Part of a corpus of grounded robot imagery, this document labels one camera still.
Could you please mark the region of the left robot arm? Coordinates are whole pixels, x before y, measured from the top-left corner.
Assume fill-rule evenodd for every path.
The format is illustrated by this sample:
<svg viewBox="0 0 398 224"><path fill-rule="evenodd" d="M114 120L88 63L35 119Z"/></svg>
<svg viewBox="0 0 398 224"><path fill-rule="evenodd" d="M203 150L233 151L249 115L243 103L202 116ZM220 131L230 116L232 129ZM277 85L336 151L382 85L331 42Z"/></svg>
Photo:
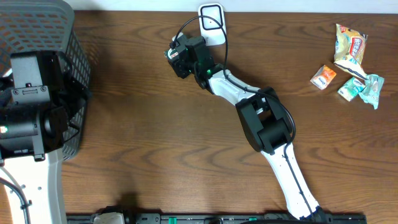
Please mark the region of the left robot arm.
<svg viewBox="0 0 398 224"><path fill-rule="evenodd" d="M64 52L11 55L1 77L1 183L14 223L66 223L62 164L76 156L91 93Z"/></svg>

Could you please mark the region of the light green snack packet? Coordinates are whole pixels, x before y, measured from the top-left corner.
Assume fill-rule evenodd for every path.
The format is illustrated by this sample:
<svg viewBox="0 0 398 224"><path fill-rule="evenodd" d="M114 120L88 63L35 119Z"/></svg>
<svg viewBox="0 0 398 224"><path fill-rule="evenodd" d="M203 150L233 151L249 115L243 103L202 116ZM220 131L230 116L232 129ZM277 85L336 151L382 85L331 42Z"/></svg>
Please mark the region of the light green snack packet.
<svg viewBox="0 0 398 224"><path fill-rule="evenodd" d="M365 87L359 92L359 96L365 103L373 105L374 109L378 109L379 96L384 84L384 78L376 74L367 75Z"/></svg>

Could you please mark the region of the large yellow snack bag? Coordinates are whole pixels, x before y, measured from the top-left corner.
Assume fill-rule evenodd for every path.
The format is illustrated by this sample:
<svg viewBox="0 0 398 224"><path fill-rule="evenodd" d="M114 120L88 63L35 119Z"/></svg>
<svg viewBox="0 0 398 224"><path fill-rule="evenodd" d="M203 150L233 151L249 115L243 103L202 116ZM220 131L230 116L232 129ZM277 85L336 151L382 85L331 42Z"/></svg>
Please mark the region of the large yellow snack bag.
<svg viewBox="0 0 398 224"><path fill-rule="evenodd" d="M350 75L367 80L362 68L368 35L336 24L334 64Z"/></svg>

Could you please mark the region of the orange candy packet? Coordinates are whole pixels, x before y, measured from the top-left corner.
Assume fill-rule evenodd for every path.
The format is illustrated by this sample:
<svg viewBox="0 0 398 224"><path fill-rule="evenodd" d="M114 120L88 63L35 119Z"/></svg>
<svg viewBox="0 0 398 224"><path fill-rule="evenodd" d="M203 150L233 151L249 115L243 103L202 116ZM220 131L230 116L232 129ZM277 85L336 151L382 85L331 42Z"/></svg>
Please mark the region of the orange candy packet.
<svg viewBox="0 0 398 224"><path fill-rule="evenodd" d="M314 74L314 76L310 79L310 82L320 90L324 90L335 77L336 72L324 65L317 71L316 74Z"/></svg>

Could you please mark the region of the teal candy packet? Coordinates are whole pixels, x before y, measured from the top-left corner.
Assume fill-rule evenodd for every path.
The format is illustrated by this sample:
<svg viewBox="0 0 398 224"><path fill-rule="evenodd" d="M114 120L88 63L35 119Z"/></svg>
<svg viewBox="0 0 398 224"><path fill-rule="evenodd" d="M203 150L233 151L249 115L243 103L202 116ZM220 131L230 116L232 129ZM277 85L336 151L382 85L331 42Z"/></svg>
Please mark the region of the teal candy packet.
<svg viewBox="0 0 398 224"><path fill-rule="evenodd" d="M356 96L362 92L365 88L360 80L353 77L349 79L338 91L337 93L342 96L347 101L352 101Z"/></svg>

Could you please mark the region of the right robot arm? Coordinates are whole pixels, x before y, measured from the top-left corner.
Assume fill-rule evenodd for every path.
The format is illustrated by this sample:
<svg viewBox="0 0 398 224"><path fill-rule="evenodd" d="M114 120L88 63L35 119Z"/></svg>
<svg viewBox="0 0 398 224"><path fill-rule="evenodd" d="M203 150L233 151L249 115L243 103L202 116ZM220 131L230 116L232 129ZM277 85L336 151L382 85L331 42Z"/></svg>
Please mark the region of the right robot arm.
<svg viewBox="0 0 398 224"><path fill-rule="evenodd" d="M198 85L231 103L244 135L261 153L278 180L289 213L298 220L316 219L319 203L310 192L294 154L295 124L291 114L270 88L256 88L236 78L215 63L204 37L179 34L172 39L165 57L180 78L195 77Z"/></svg>

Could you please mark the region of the black round-logo snack packet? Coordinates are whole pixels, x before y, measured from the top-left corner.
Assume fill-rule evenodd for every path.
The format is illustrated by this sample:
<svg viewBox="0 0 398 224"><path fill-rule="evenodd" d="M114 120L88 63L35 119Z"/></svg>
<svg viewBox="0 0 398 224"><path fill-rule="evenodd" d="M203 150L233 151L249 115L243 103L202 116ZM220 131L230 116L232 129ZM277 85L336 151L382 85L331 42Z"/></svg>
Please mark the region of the black round-logo snack packet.
<svg viewBox="0 0 398 224"><path fill-rule="evenodd" d="M172 60L178 55L178 51L176 49L168 49L164 52L164 55L167 60Z"/></svg>

